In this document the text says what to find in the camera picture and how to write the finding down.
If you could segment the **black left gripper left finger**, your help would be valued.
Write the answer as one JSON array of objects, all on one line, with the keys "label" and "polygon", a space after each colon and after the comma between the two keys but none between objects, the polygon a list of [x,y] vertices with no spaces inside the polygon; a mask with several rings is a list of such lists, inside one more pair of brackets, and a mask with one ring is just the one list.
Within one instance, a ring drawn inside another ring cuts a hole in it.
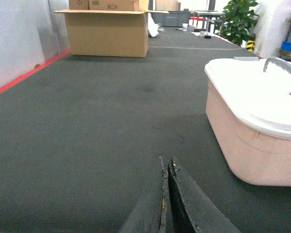
[{"label": "black left gripper left finger", "polygon": [[159,157],[151,169],[142,194],[119,232],[166,232],[168,201],[168,171],[163,158]]}]

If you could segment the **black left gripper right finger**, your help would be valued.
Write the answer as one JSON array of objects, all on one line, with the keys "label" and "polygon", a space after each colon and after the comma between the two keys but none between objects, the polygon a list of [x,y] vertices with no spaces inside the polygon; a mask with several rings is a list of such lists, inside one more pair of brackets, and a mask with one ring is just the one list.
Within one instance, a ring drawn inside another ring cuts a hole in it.
[{"label": "black left gripper right finger", "polygon": [[176,157],[168,164],[168,187],[175,233],[238,233]]}]

